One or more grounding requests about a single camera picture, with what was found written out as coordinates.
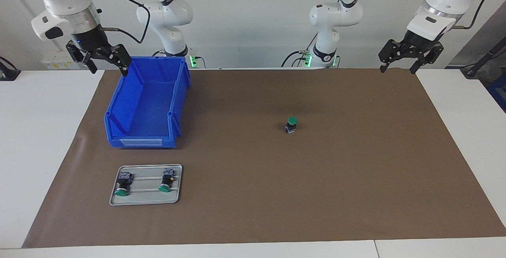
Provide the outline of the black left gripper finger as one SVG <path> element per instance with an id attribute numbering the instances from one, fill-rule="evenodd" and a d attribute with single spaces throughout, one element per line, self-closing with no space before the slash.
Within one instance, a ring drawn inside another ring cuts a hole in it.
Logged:
<path id="1" fill-rule="evenodd" d="M 416 72 L 424 65 L 430 64 L 432 65 L 439 57 L 439 55 L 444 50 L 442 44 L 436 44 L 432 49 L 427 51 L 427 53 L 423 53 L 419 49 L 415 49 L 416 61 L 410 68 L 411 74 L 416 74 Z"/>
<path id="2" fill-rule="evenodd" d="M 395 40 L 388 40 L 378 53 L 378 58 L 382 63 L 379 70 L 385 73 L 392 62 L 403 59 L 405 57 L 403 49 L 405 48 L 406 43 L 403 41 L 396 42 Z"/>

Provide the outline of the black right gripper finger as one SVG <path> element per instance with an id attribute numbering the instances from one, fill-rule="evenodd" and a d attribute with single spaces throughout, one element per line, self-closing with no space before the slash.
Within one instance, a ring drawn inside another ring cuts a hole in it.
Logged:
<path id="1" fill-rule="evenodd" d="M 109 64 L 118 67 L 122 76 L 126 77 L 128 75 L 128 68 L 132 59 L 124 45 L 103 46 L 101 47 L 101 56 L 103 56 L 103 60 L 106 60 Z"/>
<path id="2" fill-rule="evenodd" d="M 91 60 L 91 54 L 89 52 L 83 54 L 72 41 L 67 42 L 66 49 L 74 62 L 84 65 L 92 74 L 97 72 L 97 67 Z"/>

